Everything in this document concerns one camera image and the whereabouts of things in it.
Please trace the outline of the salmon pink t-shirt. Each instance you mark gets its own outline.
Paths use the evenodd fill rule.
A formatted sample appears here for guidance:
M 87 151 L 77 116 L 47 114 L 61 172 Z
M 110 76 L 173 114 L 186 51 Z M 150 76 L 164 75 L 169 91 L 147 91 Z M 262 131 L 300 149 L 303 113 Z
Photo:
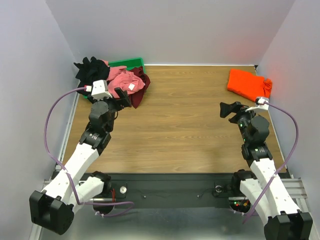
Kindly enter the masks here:
M 133 72 L 127 70 L 124 65 L 110 67 L 109 76 L 107 78 L 108 91 L 114 98 L 119 98 L 115 92 L 115 88 L 121 88 L 127 91 L 128 95 L 135 93 L 138 90 L 138 77 Z

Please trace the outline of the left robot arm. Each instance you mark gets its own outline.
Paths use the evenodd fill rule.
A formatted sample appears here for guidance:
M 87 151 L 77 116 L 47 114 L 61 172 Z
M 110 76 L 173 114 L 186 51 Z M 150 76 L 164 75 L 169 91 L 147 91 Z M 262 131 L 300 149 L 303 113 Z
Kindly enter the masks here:
M 89 122 L 79 143 L 66 164 L 57 161 L 61 167 L 57 176 L 29 197 L 32 223 L 58 235 L 69 229 L 75 214 L 85 205 L 105 207 L 105 212 L 96 211 L 101 217 L 111 216 L 117 205 L 134 206 L 132 201 L 116 202 L 111 177 L 105 173 L 96 171 L 84 183 L 79 183 L 110 142 L 118 112 L 131 106 L 128 93 L 119 87 L 115 88 L 118 98 L 106 89 L 99 91 L 93 86 L 85 86 L 83 90 L 90 92 L 96 102 L 91 106 Z

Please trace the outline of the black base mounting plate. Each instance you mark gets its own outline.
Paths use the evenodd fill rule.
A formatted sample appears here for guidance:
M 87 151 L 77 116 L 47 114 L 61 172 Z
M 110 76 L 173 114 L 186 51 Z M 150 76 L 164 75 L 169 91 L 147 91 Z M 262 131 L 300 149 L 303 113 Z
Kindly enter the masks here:
M 111 173 L 118 202 L 136 209 L 229 208 L 244 200 L 231 188 L 231 173 Z

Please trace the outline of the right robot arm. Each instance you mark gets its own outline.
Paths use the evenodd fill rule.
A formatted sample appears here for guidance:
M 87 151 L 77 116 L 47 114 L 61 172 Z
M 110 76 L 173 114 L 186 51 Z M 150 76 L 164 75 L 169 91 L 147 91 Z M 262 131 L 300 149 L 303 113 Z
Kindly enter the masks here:
M 234 114 L 228 121 L 238 126 L 243 140 L 241 153 L 250 168 L 233 174 L 230 189 L 249 201 L 246 218 L 258 214 L 267 240 L 307 240 L 312 231 L 312 216 L 303 212 L 290 196 L 266 143 L 270 123 L 258 112 L 267 111 L 269 106 L 264 97 L 257 98 L 254 107 L 238 101 L 220 103 L 221 118 Z

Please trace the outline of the green plastic bin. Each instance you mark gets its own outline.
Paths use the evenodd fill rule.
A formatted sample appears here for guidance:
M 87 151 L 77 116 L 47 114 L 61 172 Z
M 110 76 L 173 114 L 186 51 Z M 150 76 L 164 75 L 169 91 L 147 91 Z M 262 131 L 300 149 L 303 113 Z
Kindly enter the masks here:
M 140 67 L 142 66 L 144 69 L 144 63 L 142 58 L 131 58 L 131 59 L 126 59 L 126 60 L 119 60 L 119 61 L 104 61 L 109 67 L 118 67 L 118 66 L 126 66 L 126 69 L 130 71 L 133 68 Z

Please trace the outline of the folded orange t-shirt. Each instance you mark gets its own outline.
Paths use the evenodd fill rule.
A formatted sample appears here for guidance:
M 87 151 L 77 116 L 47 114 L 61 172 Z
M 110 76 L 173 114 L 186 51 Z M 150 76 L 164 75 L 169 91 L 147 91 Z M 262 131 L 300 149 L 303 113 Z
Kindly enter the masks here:
M 272 87 L 273 82 L 263 76 L 239 69 L 231 69 L 229 72 L 227 90 L 252 102 L 255 102 L 257 97 L 269 99 Z

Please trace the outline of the maroon t-shirt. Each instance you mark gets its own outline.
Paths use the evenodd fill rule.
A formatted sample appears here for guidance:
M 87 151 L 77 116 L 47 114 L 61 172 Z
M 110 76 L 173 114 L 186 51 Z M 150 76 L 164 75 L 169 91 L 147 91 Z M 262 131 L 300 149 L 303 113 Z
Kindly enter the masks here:
M 144 94 L 148 89 L 151 81 L 147 74 L 145 74 L 144 68 L 142 66 L 135 67 L 130 70 L 133 74 L 138 77 L 138 89 L 136 92 L 130 95 L 131 105 L 137 109 L 143 100 Z

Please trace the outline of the black t-shirt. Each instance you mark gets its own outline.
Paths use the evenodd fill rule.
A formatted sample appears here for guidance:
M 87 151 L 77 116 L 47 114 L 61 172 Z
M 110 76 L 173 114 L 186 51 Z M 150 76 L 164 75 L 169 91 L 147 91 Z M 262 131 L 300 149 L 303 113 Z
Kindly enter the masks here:
M 90 59 L 84 57 L 82 63 L 73 63 L 78 68 L 75 78 L 79 80 L 78 88 L 92 86 L 93 82 L 107 80 L 110 67 L 102 60 L 92 56 Z

